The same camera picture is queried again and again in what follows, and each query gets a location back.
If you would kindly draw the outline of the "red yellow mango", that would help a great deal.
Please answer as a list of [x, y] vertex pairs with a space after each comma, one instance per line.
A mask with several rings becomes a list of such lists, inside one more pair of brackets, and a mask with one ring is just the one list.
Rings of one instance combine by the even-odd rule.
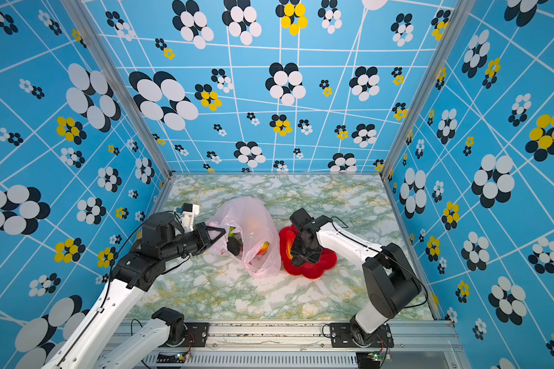
[[256, 254], [257, 256], [261, 256], [261, 255], [264, 255], [268, 249], [269, 249], [269, 242], [268, 241], [265, 241], [262, 245], [262, 247], [259, 249], [259, 252]]
[[289, 260], [292, 260], [292, 253], [291, 253], [292, 245], [293, 245], [292, 241], [286, 242], [286, 256], [288, 257]]

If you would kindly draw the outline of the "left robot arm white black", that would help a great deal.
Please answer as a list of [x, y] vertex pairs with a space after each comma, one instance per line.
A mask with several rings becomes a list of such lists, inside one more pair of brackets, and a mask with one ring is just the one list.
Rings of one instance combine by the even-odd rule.
[[109, 354], [103, 351], [126, 315], [169, 272], [168, 262], [201, 255], [226, 236], [224, 228], [195, 223], [195, 213], [159, 212], [142, 223], [143, 234], [112, 269], [107, 286], [46, 368], [133, 368], [161, 346], [192, 345], [182, 313], [160, 308], [140, 331]]

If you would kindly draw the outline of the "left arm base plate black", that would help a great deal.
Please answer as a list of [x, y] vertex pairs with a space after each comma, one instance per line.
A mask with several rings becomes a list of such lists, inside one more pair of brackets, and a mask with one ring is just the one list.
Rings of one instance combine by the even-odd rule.
[[180, 323], [170, 327], [169, 337], [160, 347], [206, 347], [209, 323]]

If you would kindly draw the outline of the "dark avocado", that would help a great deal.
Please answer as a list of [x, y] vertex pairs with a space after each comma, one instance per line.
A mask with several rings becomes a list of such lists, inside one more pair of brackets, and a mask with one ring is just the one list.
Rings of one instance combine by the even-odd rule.
[[229, 237], [227, 241], [227, 249], [235, 257], [240, 256], [243, 252], [243, 242], [241, 238], [236, 236]]

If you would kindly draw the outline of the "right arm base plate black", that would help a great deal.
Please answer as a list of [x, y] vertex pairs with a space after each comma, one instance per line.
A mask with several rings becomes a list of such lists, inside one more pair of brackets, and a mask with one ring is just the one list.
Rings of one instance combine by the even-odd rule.
[[395, 346], [388, 324], [381, 325], [371, 334], [364, 332], [358, 324], [329, 324], [331, 345], [333, 348], [376, 348], [386, 349]]

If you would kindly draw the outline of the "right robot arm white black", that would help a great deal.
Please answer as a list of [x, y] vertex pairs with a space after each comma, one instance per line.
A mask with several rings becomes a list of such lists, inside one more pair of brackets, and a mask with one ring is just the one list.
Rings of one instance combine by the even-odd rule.
[[289, 218], [294, 227], [292, 246], [285, 251], [294, 268], [314, 267], [335, 254], [360, 267], [369, 302], [350, 320], [350, 334], [360, 347], [367, 347], [376, 332], [425, 288], [405, 253], [394, 243], [381, 245], [366, 241], [325, 215], [314, 218], [300, 208]]

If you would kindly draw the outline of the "pink translucent plastic bag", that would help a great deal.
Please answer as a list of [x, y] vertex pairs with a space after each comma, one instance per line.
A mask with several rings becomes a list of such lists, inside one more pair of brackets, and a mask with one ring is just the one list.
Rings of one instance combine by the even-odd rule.
[[[279, 235], [269, 211], [261, 200], [249, 196], [229, 200], [206, 224], [226, 229], [226, 235], [209, 249], [211, 253], [238, 261], [253, 278], [278, 275], [282, 267]], [[227, 249], [230, 227], [235, 227], [237, 237], [243, 242], [243, 252], [238, 257]], [[265, 241], [270, 244], [268, 251], [257, 256]]]

